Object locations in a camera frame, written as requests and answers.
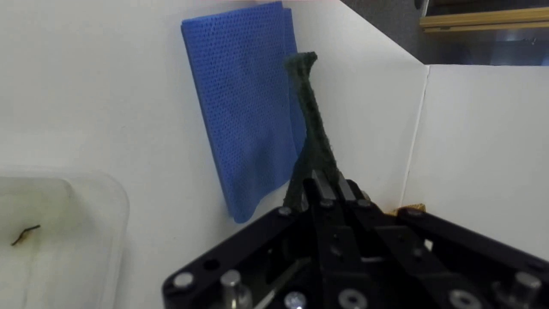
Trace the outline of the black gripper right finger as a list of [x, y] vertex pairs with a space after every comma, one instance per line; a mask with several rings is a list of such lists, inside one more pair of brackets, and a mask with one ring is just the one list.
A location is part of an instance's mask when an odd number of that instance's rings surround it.
[[337, 204], [335, 219], [352, 230], [371, 230], [378, 218], [378, 207], [371, 197], [350, 178], [340, 177], [331, 185]]

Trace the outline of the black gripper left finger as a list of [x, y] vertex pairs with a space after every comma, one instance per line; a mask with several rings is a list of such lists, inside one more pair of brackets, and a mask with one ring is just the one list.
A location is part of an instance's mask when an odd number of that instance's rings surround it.
[[283, 197], [287, 228], [328, 230], [335, 223], [335, 190], [313, 177], [292, 180]]

